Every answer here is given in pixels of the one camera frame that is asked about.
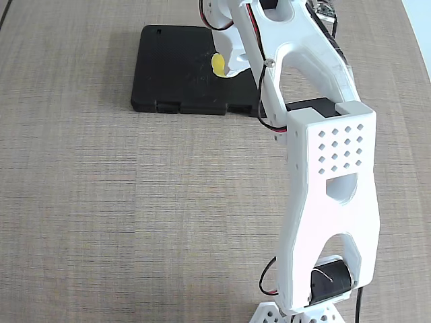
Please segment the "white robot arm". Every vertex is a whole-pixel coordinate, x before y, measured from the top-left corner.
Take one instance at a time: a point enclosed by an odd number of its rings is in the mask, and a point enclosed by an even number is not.
[[[361,102],[352,69],[317,10],[327,0],[200,0],[224,59],[224,77],[251,68],[265,122],[288,148],[291,195],[277,250],[277,289],[251,322],[344,322],[334,303],[369,284],[380,219],[374,184],[376,114]],[[323,98],[285,104],[283,66]],[[344,253],[319,259],[343,237]]]

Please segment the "cable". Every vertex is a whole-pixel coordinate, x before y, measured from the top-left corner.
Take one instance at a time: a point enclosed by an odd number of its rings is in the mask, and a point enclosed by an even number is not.
[[[3,25],[3,22],[5,22],[6,15],[7,15],[7,12],[9,12],[9,8],[11,7],[11,4],[12,4],[12,0],[9,0],[6,3],[6,7],[5,7],[4,11],[3,11],[3,15],[1,15],[1,18],[0,18],[0,29],[1,29],[2,25]]]
[[[261,290],[262,293],[264,293],[265,295],[268,295],[268,296],[277,296],[278,295],[277,289],[275,289],[273,291],[266,291],[262,287],[263,279],[265,278],[267,271],[271,268],[271,266],[274,264],[275,261],[277,261],[277,257],[274,257],[271,259],[271,261],[267,264],[265,269],[263,269],[261,278],[259,279],[259,289]]]
[[[273,127],[270,124],[267,124],[265,121],[263,121],[262,116],[261,116],[261,100],[262,100],[263,80],[265,78],[265,72],[266,72],[268,66],[265,64],[266,56],[265,56],[265,51],[263,50],[262,37],[261,37],[261,31],[259,29],[259,25],[257,24],[256,17],[253,13],[253,10],[251,9],[251,5],[247,4],[246,7],[247,7],[248,15],[250,16],[251,24],[253,25],[253,28],[255,29],[257,45],[259,47],[259,50],[261,51],[261,55],[262,55],[262,59],[263,59],[263,68],[262,68],[261,76],[259,78],[259,84],[257,87],[257,93],[258,93],[257,94],[257,119],[259,120],[259,122],[263,126],[267,127],[269,130],[275,131],[276,133],[286,133],[288,131],[287,126]]]
[[[358,295],[356,296],[356,313],[355,313],[355,323],[359,323],[359,316],[361,312],[361,302],[362,302],[362,293],[364,292],[364,288],[358,288]]]
[[[263,121],[261,116],[262,86],[263,86],[263,79],[265,78],[265,72],[267,68],[268,67],[265,64],[263,64],[262,73],[259,78],[259,86],[257,88],[257,119],[263,126],[267,127],[269,130],[275,131],[276,133],[286,133],[288,131],[287,126],[280,127],[280,128],[273,127],[270,124],[267,124],[265,121]]]
[[[255,29],[257,46],[259,46],[259,50],[261,51],[262,59],[263,59],[263,61],[265,61],[267,58],[265,56],[265,51],[263,50],[262,36],[261,36],[261,31],[259,29],[259,25],[257,24],[255,14],[253,13],[253,10],[251,9],[251,4],[248,3],[246,5],[246,7],[247,7],[248,15],[250,16],[250,19],[251,19],[251,24],[253,25],[253,28]]]
[[[205,12],[203,10],[203,0],[199,0],[199,13],[201,15],[202,22],[205,24],[205,26],[211,30],[215,30],[217,32],[223,32],[224,30],[229,29],[234,25],[234,21],[231,20],[227,25],[221,28],[213,27],[207,20],[207,17],[205,16]]]
[[[337,27],[338,27],[338,20],[337,20],[337,15],[335,15],[334,17],[334,24],[332,25],[332,37],[334,37],[337,35]]]

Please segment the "table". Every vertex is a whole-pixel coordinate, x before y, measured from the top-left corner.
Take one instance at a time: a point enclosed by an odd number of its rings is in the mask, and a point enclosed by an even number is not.
[[[381,213],[362,322],[431,316],[431,86],[401,0],[338,1],[338,43],[378,113]],[[2,322],[248,322],[289,191],[253,118],[137,114],[146,24],[196,0],[14,0],[0,31]],[[315,92],[284,71],[287,101]],[[339,240],[326,251],[339,250]],[[339,305],[354,320],[354,297]]]

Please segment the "black wire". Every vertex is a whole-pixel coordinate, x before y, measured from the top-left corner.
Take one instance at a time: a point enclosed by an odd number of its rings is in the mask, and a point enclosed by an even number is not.
[[[1,27],[3,25],[3,22],[5,22],[6,15],[7,15],[7,12],[9,11],[9,8],[11,7],[12,1],[13,0],[9,0],[7,2],[6,7],[5,7],[4,11],[3,11],[3,15],[1,15],[1,18],[0,18],[0,30],[1,30]]]
[[[355,323],[359,323],[359,316],[361,312],[361,302],[362,302],[362,293],[364,288],[361,287],[358,289],[358,295],[356,296],[356,313],[355,313]]]
[[[274,257],[274,258],[271,259],[271,261],[267,264],[267,266],[265,267],[265,269],[263,269],[261,278],[259,279],[259,289],[261,290],[262,293],[264,293],[265,295],[268,295],[268,296],[277,296],[278,295],[277,291],[271,293],[269,291],[264,290],[263,287],[262,287],[263,279],[265,278],[265,275],[266,275],[267,271],[271,268],[271,266],[274,264],[275,261],[277,261],[277,257]]]
[[[272,130],[272,131],[275,131],[278,133],[284,133],[288,130],[287,126],[280,127],[280,128],[273,127],[270,124],[267,124],[265,121],[263,121],[262,116],[261,116],[262,87],[263,87],[263,79],[265,78],[266,70],[267,70],[267,66],[265,64],[263,64],[262,73],[261,73],[261,76],[259,78],[259,86],[257,88],[257,119],[259,120],[259,122],[263,126],[267,127],[269,130]]]
[[[207,20],[207,17],[205,16],[205,12],[203,10],[203,0],[199,0],[199,13],[201,14],[202,22],[205,24],[205,26],[207,26],[211,30],[215,30],[217,32],[223,32],[224,30],[227,30],[234,25],[234,21],[232,20],[229,24],[227,24],[224,27],[221,27],[221,28],[213,27]]]
[[[332,25],[332,37],[334,38],[337,35],[337,27],[338,27],[338,20],[337,20],[337,15],[335,15],[334,24]]]

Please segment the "black mat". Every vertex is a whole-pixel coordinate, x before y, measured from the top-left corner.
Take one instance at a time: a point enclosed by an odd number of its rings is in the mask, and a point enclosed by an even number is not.
[[[202,27],[146,26],[131,103],[138,112],[257,116],[251,70],[231,79],[216,77],[212,33]]]

